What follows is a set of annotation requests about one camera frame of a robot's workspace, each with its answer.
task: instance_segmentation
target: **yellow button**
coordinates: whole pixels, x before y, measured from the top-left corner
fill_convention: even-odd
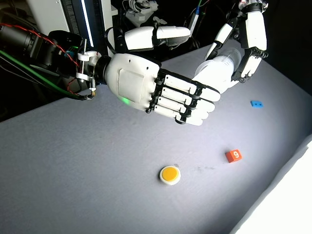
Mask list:
[[[162,177],[166,181],[174,181],[178,178],[179,171],[174,167],[167,167],[162,171]]]

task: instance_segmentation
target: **round yellow and white button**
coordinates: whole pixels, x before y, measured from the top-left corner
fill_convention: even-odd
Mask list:
[[[178,167],[164,167],[159,174],[160,180],[168,185],[175,185],[181,179],[181,172]]]

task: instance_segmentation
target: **white robotic hand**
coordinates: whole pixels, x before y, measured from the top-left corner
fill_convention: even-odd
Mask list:
[[[233,86],[234,59],[239,52],[220,55],[199,66],[193,79],[161,69],[145,58],[116,54],[105,71],[110,90],[133,108],[175,119],[177,123],[201,125],[214,101]]]

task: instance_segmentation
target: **green cable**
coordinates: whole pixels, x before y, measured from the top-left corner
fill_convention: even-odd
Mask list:
[[[38,77],[39,79],[41,79],[42,81],[44,81],[45,83],[47,83],[48,85],[50,85],[51,87],[53,87],[54,89],[58,90],[59,92],[70,96],[74,99],[78,99],[80,100],[81,98],[79,98],[79,96],[72,94],[70,92],[67,92],[61,88],[59,88],[58,86],[56,86],[54,83],[52,83],[51,81],[47,80],[46,78],[44,78],[42,75],[40,75],[39,73],[35,72],[33,69],[31,69],[30,67],[26,66],[25,64],[21,63],[20,61],[18,61],[17,59],[15,59],[14,57],[12,57],[11,55],[7,54],[6,52],[0,50],[0,54],[6,56],[8,59],[10,59],[12,62],[16,63],[17,65],[21,66],[22,68],[26,69],[27,71],[29,71],[30,73],[32,73],[33,75],[35,75],[36,77]]]

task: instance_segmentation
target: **green light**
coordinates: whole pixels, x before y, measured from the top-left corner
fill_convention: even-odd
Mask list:
[[[130,100],[127,99],[127,98],[125,98],[125,97],[122,97],[122,98],[121,98],[121,101],[122,101],[123,103],[127,104],[127,105],[130,104]]]

